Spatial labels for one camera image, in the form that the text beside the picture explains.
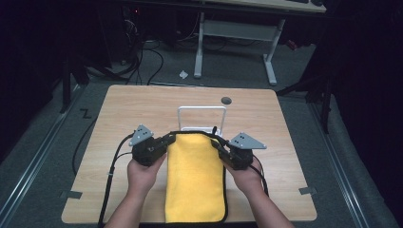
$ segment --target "desk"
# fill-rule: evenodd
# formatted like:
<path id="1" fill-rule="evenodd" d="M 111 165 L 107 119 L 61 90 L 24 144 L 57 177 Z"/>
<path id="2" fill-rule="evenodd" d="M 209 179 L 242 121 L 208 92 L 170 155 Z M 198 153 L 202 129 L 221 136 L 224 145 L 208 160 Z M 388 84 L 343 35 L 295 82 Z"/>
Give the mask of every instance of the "desk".
<path id="1" fill-rule="evenodd" d="M 182 105 L 218 106 L 222 97 L 229 97 L 222 136 L 232 139 L 241 131 L 267 144 L 255 150 L 260 159 L 271 199 L 290 220 L 313 220 L 317 212 L 309 194 L 293 142 L 281 112 L 276 93 L 269 89 L 131 86 L 109 88 L 98 121 L 94 126 L 72 191 L 82 192 L 80 199 L 68 199 L 62 215 L 66 223 L 98 221 L 106 188 L 107 172 L 121 140 L 144 124 L 160 137 L 178 130 L 177 109 Z M 188 116 L 193 121 L 199 116 Z M 128 143 L 121 152 L 131 151 Z M 116 162 L 110 198 L 106 208 L 107 221 L 127 188 L 126 166 L 131 156 Z M 246 197 L 227 174 L 228 222 L 253 221 Z M 149 192 L 143 209 L 142 222 L 164 222 L 166 161 L 157 181 Z"/>
<path id="2" fill-rule="evenodd" d="M 276 10 L 296 10 L 304 12 L 320 12 L 323 13 L 326 9 L 317 7 L 311 2 L 308 4 L 291 2 L 285 0 L 207 0 L 214 3 L 235 4 L 242 6 L 252 6 L 260 8 L 269 8 Z M 263 55 L 263 63 L 266 67 L 267 78 L 269 84 L 275 86 L 277 84 L 275 72 L 272 66 L 272 58 L 276 50 L 279 36 L 281 35 L 285 19 L 280 19 L 276 26 L 250 25 L 243 23 L 222 22 L 216 20 L 204 20 L 204 13 L 201 13 L 199 25 L 199 43 L 196 52 L 195 62 L 195 78 L 202 76 L 202 42 L 204 35 L 232 37 L 240 39 L 250 39 L 270 42 L 270 47 L 267 49 L 267 54 Z"/>

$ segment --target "yellow towel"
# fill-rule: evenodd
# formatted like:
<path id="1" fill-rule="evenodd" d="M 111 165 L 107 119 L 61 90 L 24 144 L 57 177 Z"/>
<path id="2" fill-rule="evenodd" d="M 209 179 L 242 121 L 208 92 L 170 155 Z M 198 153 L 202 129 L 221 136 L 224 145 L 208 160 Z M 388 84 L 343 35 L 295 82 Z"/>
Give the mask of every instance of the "yellow towel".
<path id="1" fill-rule="evenodd" d="M 166 223 L 215 223 L 227 216 L 225 169 L 211 139 L 182 133 L 168 146 Z"/>

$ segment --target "forearm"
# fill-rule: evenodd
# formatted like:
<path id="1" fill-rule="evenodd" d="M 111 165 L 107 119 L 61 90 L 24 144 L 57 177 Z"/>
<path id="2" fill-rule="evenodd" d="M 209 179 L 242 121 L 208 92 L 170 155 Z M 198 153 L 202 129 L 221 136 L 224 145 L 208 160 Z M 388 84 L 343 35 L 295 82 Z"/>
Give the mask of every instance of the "forearm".
<path id="1" fill-rule="evenodd" d="M 106 224 L 106 228 L 139 227 L 145 196 L 126 195 Z"/>
<path id="2" fill-rule="evenodd" d="M 246 196 L 259 228 L 294 227 L 263 191 Z"/>

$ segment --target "human hand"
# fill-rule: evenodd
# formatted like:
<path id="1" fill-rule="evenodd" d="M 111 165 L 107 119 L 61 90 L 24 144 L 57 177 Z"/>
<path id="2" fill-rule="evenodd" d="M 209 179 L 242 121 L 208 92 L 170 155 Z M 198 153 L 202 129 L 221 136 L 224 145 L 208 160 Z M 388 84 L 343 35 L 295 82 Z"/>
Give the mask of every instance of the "human hand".
<path id="1" fill-rule="evenodd" d="M 250 194 L 254 194 L 260 191 L 264 192 L 261 185 L 261 177 L 251 167 L 248 167 L 245 170 L 234 170 L 225 162 L 223 162 L 223 164 L 225 168 L 231 173 L 239 190 L 243 192 L 246 197 L 248 197 Z M 256 158 L 253 158 L 252 165 L 259 171 L 261 171 L 260 163 Z"/>
<path id="2" fill-rule="evenodd" d="M 160 170 L 166 154 L 163 154 L 151 166 L 144 166 L 131 160 L 127 165 L 127 178 L 128 178 L 128 195 L 136 195 L 137 197 L 144 197 L 148 194 L 151 187 L 157 179 L 158 170 Z"/>

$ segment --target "gray carpet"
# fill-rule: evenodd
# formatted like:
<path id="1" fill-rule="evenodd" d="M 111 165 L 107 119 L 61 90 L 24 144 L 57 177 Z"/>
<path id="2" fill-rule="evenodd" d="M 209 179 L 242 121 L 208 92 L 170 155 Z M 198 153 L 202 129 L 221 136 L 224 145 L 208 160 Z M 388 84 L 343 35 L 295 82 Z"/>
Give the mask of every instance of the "gray carpet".
<path id="1" fill-rule="evenodd" d="M 157 43 L 147 44 L 149 48 L 157 45 Z M 261 45 L 264 44 L 257 44 L 257 49 L 260 49 Z M 154 50 L 163 56 L 163 68 L 153 78 L 152 84 L 279 90 L 298 81 L 310 55 L 315 50 L 315 47 L 303 47 L 292 51 L 288 47 L 279 46 L 273 59 L 278 85 L 273 87 L 268 85 L 260 55 L 243 52 L 236 54 L 234 53 L 235 48 L 238 46 L 227 45 L 220 51 L 207 50 L 204 55 L 203 76 L 201 79 L 194 79 L 192 74 L 195 47 L 172 48 L 160 44 Z M 160 63 L 161 59 L 156 53 L 149 50 L 144 51 L 140 66 L 143 85 L 159 68 Z M 186 79 L 179 77 L 182 70 L 189 73 Z M 136 83 L 136 77 L 137 74 L 134 74 L 129 82 L 130 85 L 140 84 L 140 78 Z M 86 129 L 98 115 L 107 88 L 113 84 L 122 84 L 122 82 L 113 82 L 99 77 L 91 78 L 90 84 L 83 90 L 83 94 L 66 116 L 45 162 L 13 214 L 8 227 L 96 227 L 95 224 L 64 224 L 61 221 L 61 215 L 66 199 L 60 198 L 60 195 L 62 191 L 69 190 L 74 182 L 73 153 Z M 20 142 L 0 165 L 0 205 L 5 205 L 52 124 L 60 115 L 62 101 L 60 86 L 55 89 L 54 96 L 54 99 L 34 118 Z M 328 144 L 323 140 L 321 129 L 312 112 L 312 106 L 305 103 L 303 93 L 294 92 L 278 99 L 305 178 L 308 185 L 317 190 L 317 193 L 313 195 L 317 219 L 311 222 L 294 222 L 294 224 L 296 227 L 356 227 L 354 217 L 340 190 L 340 184 L 329 157 Z M 366 215 L 368 226 L 363 227 L 398 227 L 357 156 L 334 100 L 329 129 L 328 137 Z M 85 135 L 78 148 L 76 166 L 80 164 L 90 132 Z"/>

